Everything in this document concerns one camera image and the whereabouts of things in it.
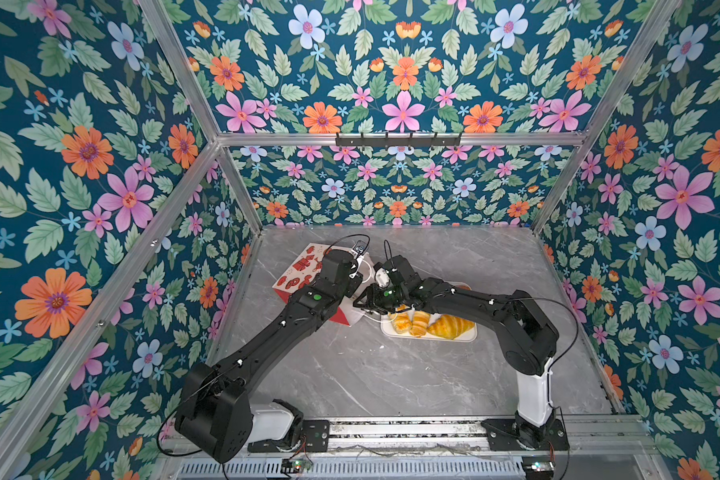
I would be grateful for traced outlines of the long twisted fake bread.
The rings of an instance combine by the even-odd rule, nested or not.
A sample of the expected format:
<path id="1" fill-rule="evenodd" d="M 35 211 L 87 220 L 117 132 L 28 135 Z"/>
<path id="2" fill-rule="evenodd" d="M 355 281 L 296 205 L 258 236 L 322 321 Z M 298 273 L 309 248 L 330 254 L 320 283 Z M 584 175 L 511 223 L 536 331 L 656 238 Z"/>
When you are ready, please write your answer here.
<path id="1" fill-rule="evenodd" d="M 412 314 L 409 333 L 415 338 L 424 337 L 430 324 L 431 315 L 424 311 L 414 311 Z"/>

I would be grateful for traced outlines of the yellow striped croissant fake bread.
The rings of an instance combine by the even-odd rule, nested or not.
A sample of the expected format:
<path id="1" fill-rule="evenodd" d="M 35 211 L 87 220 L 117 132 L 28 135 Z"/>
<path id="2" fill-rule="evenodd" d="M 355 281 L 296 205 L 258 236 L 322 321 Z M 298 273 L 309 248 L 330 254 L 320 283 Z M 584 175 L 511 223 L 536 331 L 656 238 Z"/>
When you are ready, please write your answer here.
<path id="1" fill-rule="evenodd" d="M 452 315 L 441 315 L 429 325 L 427 333 L 446 340 L 455 340 L 474 328 L 474 322 Z"/>

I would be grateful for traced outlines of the yellow fake bread piece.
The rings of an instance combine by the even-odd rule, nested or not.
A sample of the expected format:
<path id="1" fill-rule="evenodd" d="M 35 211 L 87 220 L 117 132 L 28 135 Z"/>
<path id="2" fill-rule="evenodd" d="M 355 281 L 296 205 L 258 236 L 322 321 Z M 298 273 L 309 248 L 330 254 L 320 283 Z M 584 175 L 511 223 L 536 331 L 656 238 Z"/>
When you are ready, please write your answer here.
<path id="1" fill-rule="evenodd" d="M 396 334 L 403 335 L 410 332 L 412 321 L 407 312 L 398 312 L 390 315 L 390 323 Z"/>

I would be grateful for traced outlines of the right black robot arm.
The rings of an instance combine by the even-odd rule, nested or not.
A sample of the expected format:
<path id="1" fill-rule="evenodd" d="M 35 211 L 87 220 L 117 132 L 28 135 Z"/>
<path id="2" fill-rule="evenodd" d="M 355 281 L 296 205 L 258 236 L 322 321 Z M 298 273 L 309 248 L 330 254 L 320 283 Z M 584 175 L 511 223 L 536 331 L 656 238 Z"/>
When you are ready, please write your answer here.
<path id="1" fill-rule="evenodd" d="M 373 283 L 353 306 L 379 315 L 407 307 L 454 316 L 490 329 L 504 360 L 517 374 L 515 428 L 509 435 L 528 449 L 544 446 L 554 435 L 551 366 L 559 331 L 527 292 L 481 293 L 439 278 L 423 278 L 398 255 L 375 266 Z"/>

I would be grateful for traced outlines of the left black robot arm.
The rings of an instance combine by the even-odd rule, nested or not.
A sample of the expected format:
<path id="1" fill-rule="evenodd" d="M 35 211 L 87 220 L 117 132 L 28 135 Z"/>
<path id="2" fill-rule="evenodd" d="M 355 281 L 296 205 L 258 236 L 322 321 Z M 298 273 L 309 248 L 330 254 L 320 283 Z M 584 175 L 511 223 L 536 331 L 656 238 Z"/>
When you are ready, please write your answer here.
<path id="1" fill-rule="evenodd" d="M 316 278 L 290 295 L 283 310 L 252 340 L 215 364 L 187 375 L 175 412 L 176 431 L 201 452 L 226 463 L 250 443 L 290 449 L 303 414 L 283 400 L 253 404 L 250 395 L 296 345 L 333 317 L 363 281 L 359 255 L 332 248 Z"/>

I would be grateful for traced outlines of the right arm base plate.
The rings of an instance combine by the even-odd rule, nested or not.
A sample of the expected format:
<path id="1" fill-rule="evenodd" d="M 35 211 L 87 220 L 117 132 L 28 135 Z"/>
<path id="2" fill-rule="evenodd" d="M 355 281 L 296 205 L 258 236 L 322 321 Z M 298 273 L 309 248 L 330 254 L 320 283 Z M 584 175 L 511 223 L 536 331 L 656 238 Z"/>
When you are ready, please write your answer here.
<path id="1" fill-rule="evenodd" d="M 561 419 L 552 416 L 537 427 L 520 417 L 485 419 L 480 425 L 492 451 L 567 451 L 570 448 L 566 428 Z"/>

